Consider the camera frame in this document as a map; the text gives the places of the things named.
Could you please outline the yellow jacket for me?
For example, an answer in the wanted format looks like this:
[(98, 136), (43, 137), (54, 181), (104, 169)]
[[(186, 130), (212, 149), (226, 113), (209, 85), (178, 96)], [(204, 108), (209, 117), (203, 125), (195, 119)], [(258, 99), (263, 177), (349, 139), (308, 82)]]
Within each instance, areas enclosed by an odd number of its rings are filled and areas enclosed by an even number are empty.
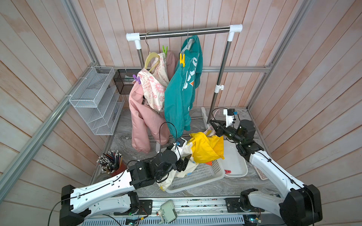
[(208, 163), (224, 159), (223, 137), (213, 135), (208, 137), (202, 132), (191, 133), (192, 157), (196, 163)]

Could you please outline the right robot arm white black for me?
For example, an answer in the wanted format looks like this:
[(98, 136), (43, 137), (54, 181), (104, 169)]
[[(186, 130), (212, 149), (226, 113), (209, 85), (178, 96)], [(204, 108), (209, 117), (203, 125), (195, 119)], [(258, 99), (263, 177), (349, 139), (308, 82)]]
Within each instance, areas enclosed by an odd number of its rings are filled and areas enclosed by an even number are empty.
[(287, 226), (309, 226), (322, 221), (319, 189), (293, 177), (254, 141), (255, 128), (252, 121), (241, 120), (238, 128), (228, 126), (226, 121), (220, 120), (211, 120), (210, 124), (217, 136), (231, 139), (239, 155), (265, 174), (280, 192), (276, 197), (255, 188), (242, 191), (238, 203), (241, 211), (249, 212), (260, 208), (277, 215)]

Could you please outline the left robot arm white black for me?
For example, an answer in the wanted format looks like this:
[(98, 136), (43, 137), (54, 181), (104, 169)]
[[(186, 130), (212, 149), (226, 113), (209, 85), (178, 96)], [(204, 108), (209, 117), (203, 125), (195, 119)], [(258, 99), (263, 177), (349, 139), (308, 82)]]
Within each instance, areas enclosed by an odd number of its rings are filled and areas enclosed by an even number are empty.
[(117, 194), (133, 194), (135, 190), (162, 183), (170, 178), (172, 171), (186, 170), (191, 153), (166, 149), (154, 158), (136, 162), (124, 172), (99, 183), (76, 188), (62, 188), (59, 224), (77, 226), (86, 217), (95, 214), (94, 207)]

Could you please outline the yellow-green plastic hanger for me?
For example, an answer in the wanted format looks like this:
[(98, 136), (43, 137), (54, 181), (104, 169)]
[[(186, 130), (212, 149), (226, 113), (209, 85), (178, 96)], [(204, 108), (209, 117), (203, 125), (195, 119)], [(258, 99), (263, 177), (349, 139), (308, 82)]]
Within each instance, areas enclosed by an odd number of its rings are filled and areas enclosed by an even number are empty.
[(150, 72), (153, 71), (153, 70), (155, 70), (155, 68), (159, 65), (159, 63), (160, 63), (160, 56), (159, 56), (159, 54), (156, 53), (156, 52), (151, 52), (151, 53), (149, 53), (148, 57), (146, 58), (145, 64), (144, 64), (144, 68), (147, 69), (149, 63), (150, 63), (151, 60), (154, 59), (154, 58), (155, 58), (156, 60), (154, 61), (154, 65), (151, 66), (151, 68), (149, 69)]

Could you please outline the white perforated laundry basket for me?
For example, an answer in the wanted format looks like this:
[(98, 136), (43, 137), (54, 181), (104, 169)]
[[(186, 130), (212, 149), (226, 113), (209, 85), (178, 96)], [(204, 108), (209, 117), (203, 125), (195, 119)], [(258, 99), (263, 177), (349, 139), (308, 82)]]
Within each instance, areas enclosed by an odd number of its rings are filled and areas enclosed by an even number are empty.
[(197, 186), (205, 185), (225, 176), (221, 160), (212, 161), (212, 165), (199, 164), (196, 169), (183, 178), (175, 177), (171, 185), (166, 189), (167, 193), (177, 193)]

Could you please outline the white plastic tray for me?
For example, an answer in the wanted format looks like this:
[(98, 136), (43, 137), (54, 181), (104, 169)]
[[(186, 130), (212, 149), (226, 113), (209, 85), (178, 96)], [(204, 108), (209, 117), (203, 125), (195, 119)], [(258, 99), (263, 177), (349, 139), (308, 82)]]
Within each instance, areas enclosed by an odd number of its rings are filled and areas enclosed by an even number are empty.
[(219, 159), (221, 166), (225, 170), (230, 170), (230, 174), (225, 174), (226, 178), (242, 178), (248, 174), (246, 160), (238, 153), (234, 143), (224, 141), (224, 158)]

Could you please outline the green sweatshirt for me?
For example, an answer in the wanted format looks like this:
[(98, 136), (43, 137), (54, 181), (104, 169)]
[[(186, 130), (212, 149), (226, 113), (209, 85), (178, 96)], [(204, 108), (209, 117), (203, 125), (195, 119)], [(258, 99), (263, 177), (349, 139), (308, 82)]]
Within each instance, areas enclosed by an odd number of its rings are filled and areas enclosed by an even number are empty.
[(203, 54), (198, 36), (187, 38), (180, 53), (185, 54), (185, 67), (177, 62), (175, 74), (165, 91), (165, 119), (170, 134), (178, 139), (184, 131), (190, 131), (195, 90), (200, 85), (203, 70)]

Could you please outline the pink jacket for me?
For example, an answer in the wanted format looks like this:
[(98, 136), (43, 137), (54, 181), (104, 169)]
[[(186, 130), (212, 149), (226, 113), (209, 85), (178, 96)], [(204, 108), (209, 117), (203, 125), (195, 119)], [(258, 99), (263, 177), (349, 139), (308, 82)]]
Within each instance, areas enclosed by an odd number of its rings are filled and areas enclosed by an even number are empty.
[(164, 115), (158, 114), (147, 105), (142, 86), (137, 82), (129, 95), (129, 108), (132, 118), (132, 146), (135, 150), (150, 152), (149, 133), (161, 145), (168, 142), (170, 131)]

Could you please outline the yellow clothespin on green sweatshirt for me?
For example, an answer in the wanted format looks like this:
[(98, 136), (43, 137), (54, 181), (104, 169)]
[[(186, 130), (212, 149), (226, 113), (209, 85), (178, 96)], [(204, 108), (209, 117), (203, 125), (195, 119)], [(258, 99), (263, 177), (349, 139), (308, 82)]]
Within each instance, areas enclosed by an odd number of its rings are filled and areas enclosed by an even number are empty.
[(185, 63), (185, 54), (180, 53), (179, 57), (180, 57), (179, 63), (181, 65), (181, 67), (185, 67), (185, 65), (186, 65), (186, 63)]

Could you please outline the floral pink white garment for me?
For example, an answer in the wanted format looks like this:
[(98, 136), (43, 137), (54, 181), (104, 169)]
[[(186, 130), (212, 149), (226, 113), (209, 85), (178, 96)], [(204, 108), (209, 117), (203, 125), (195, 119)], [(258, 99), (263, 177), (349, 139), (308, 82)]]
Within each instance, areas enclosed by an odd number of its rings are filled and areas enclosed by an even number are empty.
[(148, 68), (142, 68), (138, 72), (141, 80), (141, 85), (144, 97), (148, 105), (157, 112), (164, 110), (165, 91), (169, 85), (169, 78), (167, 74), (166, 57), (164, 53), (160, 53), (160, 63), (153, 71), (149, 71), (151, 66), (154, 65), (155, 58), (151, 60)]

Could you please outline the purple clothespin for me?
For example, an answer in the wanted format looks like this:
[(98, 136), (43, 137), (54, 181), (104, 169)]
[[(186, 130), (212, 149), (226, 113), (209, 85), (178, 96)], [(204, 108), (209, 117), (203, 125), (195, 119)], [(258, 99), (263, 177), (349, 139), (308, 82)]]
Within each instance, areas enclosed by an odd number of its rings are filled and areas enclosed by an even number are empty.
[(133, 84), (136, 84), (138, 83), (139, 85), (141, 85), (141, 80), (140, 80), (140, 77), (139, 76), (136, 76), (135, 74), (133, 75)]

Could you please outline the metal clothes rack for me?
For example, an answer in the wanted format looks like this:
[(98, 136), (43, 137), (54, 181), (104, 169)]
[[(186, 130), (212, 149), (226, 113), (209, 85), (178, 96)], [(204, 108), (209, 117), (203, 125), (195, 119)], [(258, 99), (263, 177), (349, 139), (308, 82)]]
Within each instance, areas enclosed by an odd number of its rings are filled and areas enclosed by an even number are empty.
[(223, 74), (224, 68), (225, 68), (225, 63), (227, 60), (227, 56), (230, 50), (230, 46), (231, 46), (231, 42), (233, 40), (233, 36), (235, 34), (235, 32), (241, 32), (242, 30), (242, 25), (231, 25), (231, 26), (226, 26), (226, 27), (218, 27), (215, 29), (192, 29), (190, 31), (186, 31), (186, 30), (180, 30), (180, 31), (168, 31), (168, 32), (158, 32), (158, 33), (149, 33), (149, 34), (140, 34), (140, 33), (132, 33), (132, 34), (127, 34), (126, 35), (126, 39), (128, 41), (134, 41), (135, 45), (136, 45), (136, 49), (138, 51), (138, 55), (140, 58), (140, 62), (141, 62), (141, 66), (142, 68), (144, 67), (145, 64), (145, 59), (143, 59), (143, 55), (142, 55), (142, 50), (141, 50), (141, 40), (144, 39), (160, 39), (160, 38), (168, 38), (168, 37), (181, 37), (181, 36), (198, 36), (200, 34), (216, 34), (216, 33), (228, 33), (228, 40), (227, 40), (227, 44), (225, 47), (225, 52), (224, 52), (224, 56), (222, 59), (222, 65), (220, 68), (220, 75)]

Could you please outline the green-white box on rail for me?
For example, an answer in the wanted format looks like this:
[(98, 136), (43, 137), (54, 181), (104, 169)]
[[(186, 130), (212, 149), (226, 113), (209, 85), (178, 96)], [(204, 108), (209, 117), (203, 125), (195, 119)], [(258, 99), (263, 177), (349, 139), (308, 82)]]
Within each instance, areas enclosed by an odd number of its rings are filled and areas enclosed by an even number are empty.
[(177, 213), (175, 211), (174, 204), (171, 200), (168, 200), (160, 206), (160, 209), (156, 213), (161, 218), (160, 224), (169, 224), (177, 219)]

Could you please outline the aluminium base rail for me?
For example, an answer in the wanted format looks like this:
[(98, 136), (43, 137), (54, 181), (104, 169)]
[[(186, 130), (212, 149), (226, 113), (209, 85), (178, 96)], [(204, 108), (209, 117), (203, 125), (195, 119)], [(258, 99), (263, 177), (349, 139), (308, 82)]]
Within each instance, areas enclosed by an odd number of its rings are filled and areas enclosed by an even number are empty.
[(275, 215), (262, 208), (243, 211), (237, 196), (164, 197), (131, 200), (128, 195), (90, 206), (82, 226), (221, 226), (271, 223)]

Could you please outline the dark mesh wall basket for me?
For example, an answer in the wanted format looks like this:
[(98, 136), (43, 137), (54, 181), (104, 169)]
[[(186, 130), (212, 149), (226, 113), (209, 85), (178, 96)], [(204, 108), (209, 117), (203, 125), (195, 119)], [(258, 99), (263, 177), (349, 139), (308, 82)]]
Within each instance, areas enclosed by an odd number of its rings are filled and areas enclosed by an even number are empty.
[(140, 69), (117, 69), (113, 81), (121, 95), (129, 95), (134, 85), (134, 75), (136, 76)]

